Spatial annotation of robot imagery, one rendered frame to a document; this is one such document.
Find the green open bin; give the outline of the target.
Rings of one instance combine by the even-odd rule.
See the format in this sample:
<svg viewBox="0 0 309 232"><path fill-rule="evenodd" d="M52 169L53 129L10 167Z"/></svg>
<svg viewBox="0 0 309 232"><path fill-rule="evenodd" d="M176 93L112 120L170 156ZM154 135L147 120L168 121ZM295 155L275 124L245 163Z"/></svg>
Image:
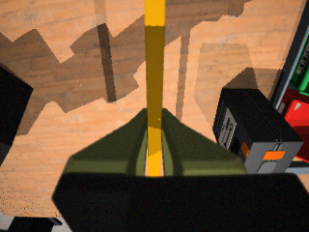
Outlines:
<svg viewBox="0 0 309 232"><path fill-rule="evenodd" d="M300 54L289 84L300 94L309 96L309 34Z"/></svg>

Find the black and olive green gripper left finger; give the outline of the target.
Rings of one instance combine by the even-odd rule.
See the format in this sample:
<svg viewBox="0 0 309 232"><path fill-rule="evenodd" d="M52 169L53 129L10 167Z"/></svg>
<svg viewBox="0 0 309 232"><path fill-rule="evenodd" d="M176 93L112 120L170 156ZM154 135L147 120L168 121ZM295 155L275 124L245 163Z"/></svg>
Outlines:
<svg viewBox="0 0 309 232"><path fill-rule="evenodd" d="M142 108L126 124L71 155L61 176L68 172L145 176L147 149L148 110Z"/></svg>

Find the dark grey shelf rack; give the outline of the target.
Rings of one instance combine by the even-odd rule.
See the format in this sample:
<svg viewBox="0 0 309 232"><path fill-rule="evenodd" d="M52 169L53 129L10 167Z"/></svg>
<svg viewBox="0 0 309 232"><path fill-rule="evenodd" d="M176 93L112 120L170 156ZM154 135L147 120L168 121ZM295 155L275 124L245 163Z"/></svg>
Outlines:
<svg viewBox="0 0 309 232"><path fill-rule="evenodd" d="M296 63L304 47L307 36L309 34L309 0L304 7L300 22L295 32L290 51L285 61L282 72L270 99L270 103L277 109L286 89L294 89L290 84L290 79L294 72ZM292 161L285 173L293 172L296 175L309 174L309 162L304 160Z"/></svg>

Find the yellow bar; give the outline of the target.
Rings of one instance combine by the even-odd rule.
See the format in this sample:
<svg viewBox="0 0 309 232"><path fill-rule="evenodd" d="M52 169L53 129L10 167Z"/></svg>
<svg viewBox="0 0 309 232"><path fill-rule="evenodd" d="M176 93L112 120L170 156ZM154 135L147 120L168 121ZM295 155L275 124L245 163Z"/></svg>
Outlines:
<svg viewBox="0 0 309 232"><path fill-rule="evenodd" d="M166 0L145 2L149 176L160 176Z"/></svg>

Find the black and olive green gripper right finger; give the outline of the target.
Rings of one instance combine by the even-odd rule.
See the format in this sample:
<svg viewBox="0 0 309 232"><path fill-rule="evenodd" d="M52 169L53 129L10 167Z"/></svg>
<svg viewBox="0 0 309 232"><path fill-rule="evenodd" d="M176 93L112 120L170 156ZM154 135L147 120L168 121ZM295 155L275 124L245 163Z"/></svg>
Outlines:
<svg viewBox="0 0 309 232"><path fill-rule="evenodd" d="M240 156L185 125L165 107L161 151L163 176L248 174Z"/></svg>

